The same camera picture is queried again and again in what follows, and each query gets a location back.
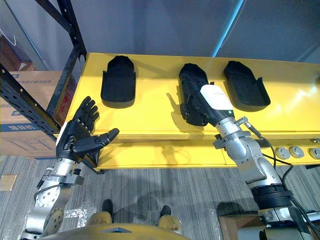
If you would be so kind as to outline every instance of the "black shoe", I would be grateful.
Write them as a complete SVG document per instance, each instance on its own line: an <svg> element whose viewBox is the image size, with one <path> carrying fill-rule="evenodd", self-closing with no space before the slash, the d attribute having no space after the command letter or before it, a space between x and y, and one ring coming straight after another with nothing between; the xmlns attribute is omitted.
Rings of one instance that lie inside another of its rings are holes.
<svg viewBox="0 0 320 240"><path fill-rule="evenodd" d="M104 200L102 204L102 211L110 213L111 217L114 214L114 205L110 199Z"/></svg>
<svg viewBox="0 0 320 240"><path fill-rule="evenodd" d="M159 218L161 218L161 217L164 216L164 215L171 215L171 209L170 209L170 207L167 206L167 205L164 205L164 206L162 207Z"/></svg>

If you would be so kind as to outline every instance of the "wire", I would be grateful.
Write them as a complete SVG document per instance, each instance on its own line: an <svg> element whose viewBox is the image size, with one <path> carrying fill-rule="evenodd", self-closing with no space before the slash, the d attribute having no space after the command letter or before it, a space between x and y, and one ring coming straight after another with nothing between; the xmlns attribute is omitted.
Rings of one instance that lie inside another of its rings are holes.
<svg viewBox="0 0 320 240"><path fill-rule="evenodd" d="M320 232L320 228L311 222L305 209L302 207L302 205L297 201L297 199L294 196L291 198L291 201L296 206L296 208L300 211L301 215L304 217L306 222L309 224L310 228L314 231L315 235L320 239L320 234L317 232L317 231Z"/></svg>
<svg viewBox="0 0 320 240"><path fill-rule="evenodd" d="M34 201L36 202L36 201L37 201L37 196L38 196L39 194L41 194L41 193L49 190L49 189L53 189L53 188L57 188L57 187L64 187L64 186L71 186L71 185L72 185L72 184L70 184L70 183L59 183L59 184L57 184L57 185L48 186L48 187L46 187L46 188L43 188L43 189L37 191L37 192L34 194L33 199L34 199Z"/></svg>
<svg viewBox="0 0 320 240"><path fill-rule="evenodd" d="M288 174L290 173L290 171L294 168L294 166L289 162L279 160L279 159L272 157L272 156L269 156L267 154L262 153L262 155L269 158L269 159L273 159L274 161L277 161L279 163L286 164L286 165L290 166L289 169L287 171L285 171L285 173L282 176L282 184L283 184L284 188L286 190L288 190L287 185L286 185L286 178L287 178Z"/></svg>
<svg viewBox="0 0 320 240"><path fill-rule="evenodd" d="M276 168L276 162L277 162L277 158L276 158L276 151L274 149L274 147L271 145L271 143L268 141L268 139L266 139L264 136L261 136L261 138L263 138L266 143L269 145L269 147L271 148L272 150L272 153L273 153L273 168L275 169Z"/></svg>

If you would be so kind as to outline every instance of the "metal shelf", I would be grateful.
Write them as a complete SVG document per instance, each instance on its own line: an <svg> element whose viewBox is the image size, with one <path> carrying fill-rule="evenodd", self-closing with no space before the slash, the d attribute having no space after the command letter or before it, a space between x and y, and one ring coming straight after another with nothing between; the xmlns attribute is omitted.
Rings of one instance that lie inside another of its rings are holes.
<svg viewBox="0 0 320 240"><path fill-rule="evenodd" d="M18 83L2 64L0 66L0 96L30 122L36 124L50 138L56 140L57 138L54 134L60 132L61 126L54 120L53 116L57 106L63 101L62 96L67 90L77 58L83 56L86 59L87 50L70 0L57 0L61 13L48 0L35 1L69 33L73 49L46 110ZM98 156L85 155L82 162L91 170L94 170L97 167L97 161ZM102 173L99 170L94 171L97 174Z"/></svg>

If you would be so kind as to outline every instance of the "tan pants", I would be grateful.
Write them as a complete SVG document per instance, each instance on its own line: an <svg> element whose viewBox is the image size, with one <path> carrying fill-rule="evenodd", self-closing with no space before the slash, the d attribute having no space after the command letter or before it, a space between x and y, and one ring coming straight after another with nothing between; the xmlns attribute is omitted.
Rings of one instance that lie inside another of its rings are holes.
<svg viewBox="0 0 320 240"><path fill-rule="evenodd" d="M94 213L86 223L87 226L96 225L96 224L112 224L112 218L110 213L106 211L100 211ZM181 221L176 216L164 215L159 221L159 228L173 231L177 234L183 234Z"/></svg>

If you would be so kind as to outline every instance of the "gray wall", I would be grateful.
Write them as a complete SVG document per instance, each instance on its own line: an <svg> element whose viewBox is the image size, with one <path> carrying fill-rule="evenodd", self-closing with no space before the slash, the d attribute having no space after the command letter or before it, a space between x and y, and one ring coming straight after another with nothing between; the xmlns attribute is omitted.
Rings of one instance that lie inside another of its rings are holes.
<svg viewBox="0 0 320 240"><path fill-rule="evenodd" d="M209 57L239 1L73 0L72 4L88 52ZM72 49L67 32L34 0L6 2L45 65L62 70ZM51 2L58 7L55 0ZM320 39L319 26L319 0L247 0L217 56L293 61ZM78 64L76 77L80 71Z"/></svg>
<svg viewBox="0 0 320 240"><path fill-rule="evenodd" d="M304 60L319 40L319 0L247 0L217 57Z"/></svg>

